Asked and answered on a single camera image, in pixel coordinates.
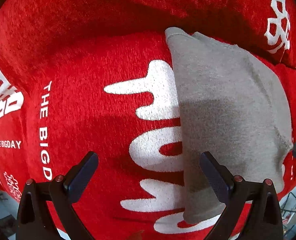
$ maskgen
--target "screw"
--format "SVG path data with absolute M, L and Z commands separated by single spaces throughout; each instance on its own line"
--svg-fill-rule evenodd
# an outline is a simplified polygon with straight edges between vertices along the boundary
M 63 179 L 64 179 L 64 176 L 63 176 L 63 175 L 58 175 L 58 176 L 55 178 L 55 180 L 56 180 L 57 182 L 61 182 L 61 181 L 63 181 Z
M 30 185 L 30 184 L 32 184 L 33 183 L 33 179 L 28 179 L 27 181 L 26 181 L 26 184 L 27 185 Z
M 240 175 L 234 176 L 234 179 L 235 179 L 236 182 L 242 182 L 243 181 L 243 177 L 240 176 Z
M 272 180 L 271 179 L 265 179 L 265 182 L 267 185 L 271 186 L 272 185 Z

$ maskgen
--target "red blanket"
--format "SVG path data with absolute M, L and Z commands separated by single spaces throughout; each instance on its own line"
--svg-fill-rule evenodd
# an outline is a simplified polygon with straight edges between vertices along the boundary
M 140 230 L 144 240 L 202 239 L 216 218 L 197 225 L 182 218 L 180 119 L 167 111 L 176 96 L 163 34 L 170 26 L 258 55 L 285 89 L 296 141 L 293 0 L 7 0 L 0 10 L 0 187 L 19 201 L 28 178 L 65 174 L 93 150 L 99 168 L 74 208 L 96 239 Z M 105 89 L 123 81 L 123 89 Z M 141 165 L 152 159 L 164 168 Z M 284 165 L 279 197 L 296 185 L 291 154 Z

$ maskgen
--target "white logo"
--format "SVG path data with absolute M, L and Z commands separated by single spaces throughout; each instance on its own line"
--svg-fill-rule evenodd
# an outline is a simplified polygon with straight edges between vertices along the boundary
M 14 178 L 13 175 L 8 176 L 7 172 L 4 172 L 4 176 L 7 181 L 8 188 L 10 193 L 13 195 L 15 200 L 20 201 L 21 199 L 21 192 L 18 187 L 18 181 Z
M 136 109 L 136 115 L 140 119 L 155 121 L 179 117 L 174 73 L 170 65 L 163 60 L 151 61 L 146 77 L 109 85 L 104 91 L 118 95 L 151 92 L 153 103 Z M 182 171 L 182 154 L 164 156 L 159 152 L 163 145 L 176 142 L 181 142 L 180 126 L 147 131 L 130 143 L 129 154 L 137 165 L 149 171 Z M 123 208 L 135 212 L 159 212 L 184 208 L 183 186 L 155 179 L 143 179 L 140 181 L 140 186 L 154 198 L 123 200 L 120 202 Z M 179 228 L 177 224 L 184 220 L 183 212 L 180 212 L 159 218 L 154 224 L 154 229 L 162 234 L 194 232 L 214 225 L 218 218 L 219 215 L 188 228 Z
M 0 71 L 0 118 L 5 114 L 21 109 L 24 96 L 16 90 L 16 87 L 12 86 Z
M 279 11 L 277 7 L 277 2 L 280 2 L 282 5 L 282 11 Z M 290 30 L 290 21 L 289 21 L 289 14 L 286 11 L 286 0 L 271 0 L 270 4 L 271 8 L 275 12 L 277 18 L 268 18 L 268 25 L 267 25 L 267 31 L 264 34 L 267 37 L 268 45 L 276 45 L 278 42 L 278 39 L 280 37 L 281 43 L 275 47 L 274 49 L 268 50 L 268 52 L 274 54 L 276 53 L 283 45 L 284 51 L 286 49 L 290 49 L 290 41 L 288 39 L 289 36 L 289 30 Z M 281 26 L 281 20 L 286 19 L 286 29 L 284 30 Z M 276 25 L 276 34 L 272 35 L 270 32 L 270 25 L 275 24 Z

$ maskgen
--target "folded gray cloth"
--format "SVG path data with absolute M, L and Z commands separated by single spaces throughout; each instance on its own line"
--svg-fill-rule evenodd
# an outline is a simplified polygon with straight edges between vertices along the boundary
M 220 214 L 199 167 L 209 151 L 233 175 L 283 189 L 281 165 L 292 148 L 288 101 L 278 77 L 249 52 L 179 28 L 166 30 L 182 128 L 187 223 Z

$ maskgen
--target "gray cloth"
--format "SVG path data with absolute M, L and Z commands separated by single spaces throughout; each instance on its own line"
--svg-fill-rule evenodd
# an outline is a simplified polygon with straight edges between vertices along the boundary
M 199 167 L 209 151 L 233 175 L 283 189 L 281 165 L 292 148 L 285 92 L 275 73 L 249 52 L 179 28 L 166 30 L 179 101 L 184 157 L 184 219 L 220 214 Z

